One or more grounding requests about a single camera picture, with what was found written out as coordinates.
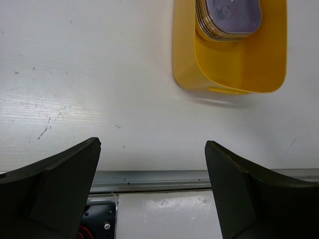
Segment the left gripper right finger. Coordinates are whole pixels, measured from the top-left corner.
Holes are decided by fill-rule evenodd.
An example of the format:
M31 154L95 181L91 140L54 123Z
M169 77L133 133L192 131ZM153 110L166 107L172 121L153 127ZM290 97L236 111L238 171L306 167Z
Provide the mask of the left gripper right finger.
M316 239L319 185L236 155L215 141L205 159L225 239Z

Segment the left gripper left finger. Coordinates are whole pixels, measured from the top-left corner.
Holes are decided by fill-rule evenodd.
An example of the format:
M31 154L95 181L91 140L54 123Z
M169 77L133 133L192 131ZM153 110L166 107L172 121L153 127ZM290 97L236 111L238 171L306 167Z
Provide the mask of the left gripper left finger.
M101 152L91 137L0 175L2 239L76 239Z

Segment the purple plate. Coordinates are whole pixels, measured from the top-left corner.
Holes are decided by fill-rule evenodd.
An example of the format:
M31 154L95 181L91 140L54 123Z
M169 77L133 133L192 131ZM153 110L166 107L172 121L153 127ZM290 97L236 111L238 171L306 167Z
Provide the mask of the purple plate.
M250 35L262 23L258 0L198 0L200 20L210 30L230 35Z

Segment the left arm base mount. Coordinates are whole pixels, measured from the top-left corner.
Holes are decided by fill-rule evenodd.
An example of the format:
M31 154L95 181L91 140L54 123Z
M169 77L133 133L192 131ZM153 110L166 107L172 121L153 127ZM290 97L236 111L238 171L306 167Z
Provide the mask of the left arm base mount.
M119 196L114 193L90 194L78 230L78 239L116 237Z

